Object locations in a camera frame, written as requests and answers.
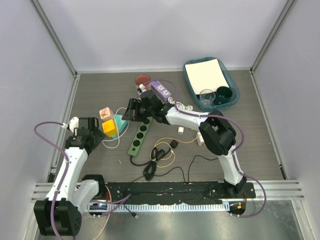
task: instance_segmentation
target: power strip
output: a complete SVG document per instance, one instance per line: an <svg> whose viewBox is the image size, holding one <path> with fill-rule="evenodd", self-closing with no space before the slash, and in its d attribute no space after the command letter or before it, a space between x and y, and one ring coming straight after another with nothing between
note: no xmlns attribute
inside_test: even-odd
<svg viewBox="0 0 320 240"><path fill-rule="evenodd" d="M164 100L168 101L168 98L171 97L171 92L169 92L168 89L166 89L158 80L157 81L152 81L151 87L153 90L155 90L158 95Z"/></svg>
<svg viewBox="0 0 320 240"><path fill-rule="evenodd" d="M139 153L139 150L142 146L142 143L144 142L144 139L146 138L147 132L149 130L149 127L151 125L153 118L152 117L148 117L146 120L144 120L139 129L138 132L136 133L136 135L134 136L134 139L131 143L131 146L128 150L128 154L136 157Z"/></svg>

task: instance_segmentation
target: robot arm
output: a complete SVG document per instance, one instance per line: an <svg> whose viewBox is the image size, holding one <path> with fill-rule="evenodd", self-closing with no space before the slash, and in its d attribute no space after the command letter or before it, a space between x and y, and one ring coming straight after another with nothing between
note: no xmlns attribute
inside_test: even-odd
<svg viewBox="0 0 320 240"><path fill-rule="evenodd" d="M94 117L74 117L68 123L73 132L65 142L65 153L59 173L45 200L37 200L33 211L41 235L55 235L51 224L50 209L57 186L61 184L55 199L54 222L62 236L76 236L80 230L82 214L89 202L107 189L102 175L86 175L77 189L80 171L88 155L101 143L105 135L99 130L98 119Z"/></svg>
<svg viewBox="0 0 320 240"><path fill-rule="evenodd" d="M131 98L123 120L143 122L147 117L153 117L158 123L167 125L178 125L199 131L203 137L208 150L218 156L224 172L224 181L227 190L232 195L242 193L243 187L247 181L237 170L232 151L236 144L236 131L227 120L217 117L195 117L176 110L170 103L163 104L152 90L144 91L140 99ZM195 112L183 110L192 115L220 115L220 111L213 112ZM234 153L236 163L239 166L237 154Z"/></svg>

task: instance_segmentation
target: pink cube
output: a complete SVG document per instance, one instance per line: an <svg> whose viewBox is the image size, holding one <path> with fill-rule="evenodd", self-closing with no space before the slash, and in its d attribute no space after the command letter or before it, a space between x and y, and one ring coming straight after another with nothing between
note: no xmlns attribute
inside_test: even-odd
<svg viewBox="0 0 320 240"><path fill-rule="evenodd" d="M100 118L103 122L114 119L114 113L111 111L111 109L109 107L101 109L99 111L99 114L100 114Z"/></svg>

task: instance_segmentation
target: purple power strip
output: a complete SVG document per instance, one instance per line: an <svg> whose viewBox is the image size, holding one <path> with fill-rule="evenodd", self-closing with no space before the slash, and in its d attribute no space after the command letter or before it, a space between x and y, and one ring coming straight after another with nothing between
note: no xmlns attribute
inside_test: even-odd
<svg viewBox="0 0 320 240"><path fill-rule="evenodd" d="M158 80L157 81L152 81L151 87L153 90L155 90L158 95L164 100L168 101L168 98L171 97L171 92L169 92L168 89L165 88Z"/></svg>

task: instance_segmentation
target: yellow cable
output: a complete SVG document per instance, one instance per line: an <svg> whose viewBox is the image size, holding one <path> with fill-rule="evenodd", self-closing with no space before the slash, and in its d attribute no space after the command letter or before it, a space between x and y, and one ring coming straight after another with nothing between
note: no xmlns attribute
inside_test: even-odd
<svg viewBox="0 0 320 240"><path fill-rule="evenodd" d="M174 153L174 151L173 151L172 147L170 146L170 144L167 143L167 142L165 142L165 141L160 142L161 140L163 140L163 139L170 139L170 140L176 140L176 141L178 141L178 142L180 142L180 143L182 143L182 144L190 144L190 143L194 142L195 140L197 140L197 138L199 138L199 137L200 137L200 135L197 136L197 137L196 137L195 139L193 139L192 141L181 141L181 140L179 140L179 139L172 138L172 137L163 137L163 138L159 139L159 140L155 143L155 145L153 146L152 149L154 149L156 146L158 146L158 145L160 145L160 144L167 144L167 145L169 146L170 150L171 150L171 154L170 154L169 157L163 158L163 159L161 159L161 160L168 160L169 158L171 158L172 154L173 154L173 160L172 160L172 162L170 162L168 165L165 165L165 166L158 166L158 165L157 165L157 167L158 167L158 168L166 168L166 167L169 167L171 164L174 163L174 161L175 161L175 159L176 159L176 154Z"/></svg>
<svg viewBox="0 0 320 240"><path fill-rule="evenodd" d="M167 145L169 146L169 148L171 149L171 154L170 154L170 156L169 156L169 157L167 157L167 158L164 158L164 159L162 159L162 160L167 160L167 159L171 158L172 153L173 153L173 149L172 149L172 147L170 146L170 144L169 144L169 143L167 143L167 142L165 142L165 141L162 141L162 142L156 143L156 144L153 146L153 148L152 148L152 149L154 149L156 146L158 146L158 145L160 145L160 144L167 144Z"/></svg>
<svg viewBox="0 0 320 240"><path fill-rule="evenodd" d="M159 140L155 143L155 145L156 145L159 141L161 141L161 140L163 140L163 139L171 139L171 140L176 140L176 141L178 141L179 143L182 143L182 144L190 144L190 143L194 142L195 140L197 140L197 138L199 138L199 137L200 137L200 135L197 136L197 137L196 137L195 139L193 139L192 141L181 141L181 140L178 140L178 139L175 139L175 138L172 138L172 137L163 137L163 138L159 139Z"/></svg>
<svg viewBox="0 0 320 240"><path fill-rule="evenodd" d="M174 163L175 159L176 159L176 154L172 151L171 153L173 153L173 160L172 162L170 162L168 165L165 165L165 166L158 166L157 165L157 168L166 168L166 167L169 167L171 164Z"/></svg>

